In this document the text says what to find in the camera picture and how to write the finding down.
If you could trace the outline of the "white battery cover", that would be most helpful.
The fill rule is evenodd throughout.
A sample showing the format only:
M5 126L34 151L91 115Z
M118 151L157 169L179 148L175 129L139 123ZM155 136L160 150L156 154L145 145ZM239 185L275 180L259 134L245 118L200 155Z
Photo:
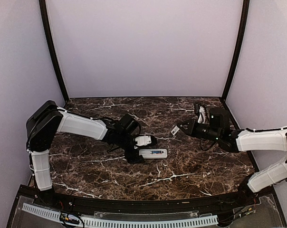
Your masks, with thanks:
M175 136L176 133L178 133L179 130L180 130L179 127L176 125L176 126L171 130L171 134L172 134L173 136Z

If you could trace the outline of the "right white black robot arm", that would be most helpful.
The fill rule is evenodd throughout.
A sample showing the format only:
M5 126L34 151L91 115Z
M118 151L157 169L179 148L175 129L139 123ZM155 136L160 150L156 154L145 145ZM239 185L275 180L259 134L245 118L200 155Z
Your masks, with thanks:
M265 130L232 130L229 112L219 107L210 109L208 123L204 123L205 119L204 115L200 115L198 118L179 122L177 127L190 137L218 144L226 152L287 152L287 126ZM252 194L283 180L287 181L287 157L248 176L239 185L234 202L238 206L244 206L252 199Z

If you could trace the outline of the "white remote control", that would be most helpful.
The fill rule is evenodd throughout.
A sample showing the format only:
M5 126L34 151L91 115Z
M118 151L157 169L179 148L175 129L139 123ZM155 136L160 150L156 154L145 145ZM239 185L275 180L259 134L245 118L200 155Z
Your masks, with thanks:
M140 149L139 155L144 159L166 159L168 153L166 149Z

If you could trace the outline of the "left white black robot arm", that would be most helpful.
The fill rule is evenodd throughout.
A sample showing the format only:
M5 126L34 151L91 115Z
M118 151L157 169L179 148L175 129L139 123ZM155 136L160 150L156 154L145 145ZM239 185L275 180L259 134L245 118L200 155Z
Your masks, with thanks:
M53 185L49 164L49 150L57 133L72 133L116 145L123 149L129 163L141 163L144 159L138 150L149 145L152 138L132 134L140 127L129 114L120 120L84 117L57 106L54 101L45 102L26 123L26 149L30 154L36 185L42 191L40 200L48 207L58 204L58 195L51 191Z

